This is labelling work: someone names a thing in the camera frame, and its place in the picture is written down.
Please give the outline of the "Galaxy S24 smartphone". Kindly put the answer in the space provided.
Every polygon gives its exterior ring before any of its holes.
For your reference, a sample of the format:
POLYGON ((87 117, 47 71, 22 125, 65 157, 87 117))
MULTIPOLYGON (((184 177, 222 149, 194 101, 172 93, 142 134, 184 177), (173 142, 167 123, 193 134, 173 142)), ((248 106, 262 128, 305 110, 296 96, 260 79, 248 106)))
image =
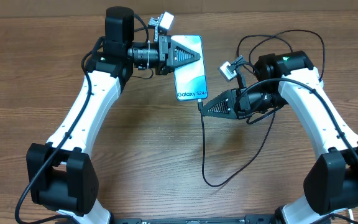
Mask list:
POLYGON ((206 72, 203 58, 203 44, 200 35, 174 35, 172 40, 198 52, 197 62, 176 68, 174 71, 175 90, 178 101, 205 99, 208 96, 206 72))

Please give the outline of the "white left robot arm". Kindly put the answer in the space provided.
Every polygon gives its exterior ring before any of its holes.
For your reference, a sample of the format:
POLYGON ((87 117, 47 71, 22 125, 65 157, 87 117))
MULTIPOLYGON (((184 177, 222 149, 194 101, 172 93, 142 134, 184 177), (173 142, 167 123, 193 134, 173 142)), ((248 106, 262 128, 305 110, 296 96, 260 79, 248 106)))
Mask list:
POLYGON ((128 7, 106 11, 102 35, 81 61, 84 81, 59 128, 26 154, 29 184, 24 195, 68 223, 113 223, 114 215, 98 201, 99 180, 91 161, 94 142, 134 69, 153 75, 172 73, 180 101, 207 97, 202 38, 169 35, 173 15, 164 12, 142 24, 146 38, 136 42, 139 16, 128 7))

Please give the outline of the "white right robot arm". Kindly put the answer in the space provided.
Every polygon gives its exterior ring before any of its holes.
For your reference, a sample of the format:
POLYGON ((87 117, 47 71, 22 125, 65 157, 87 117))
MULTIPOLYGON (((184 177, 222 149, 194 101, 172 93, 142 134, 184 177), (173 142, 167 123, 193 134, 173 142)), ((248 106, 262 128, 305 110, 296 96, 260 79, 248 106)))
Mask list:
POLYGON ((322 75, 302 52, 268 54, 253 67, 257 82, 222 92, 198 105, 202 117, 254 123, 290 106, 305 129, 316 162, 303 182, 303 195, 271 215, 246 215, 246 223, 329 223, 358 207, 358 135, 323 89, 322 75))

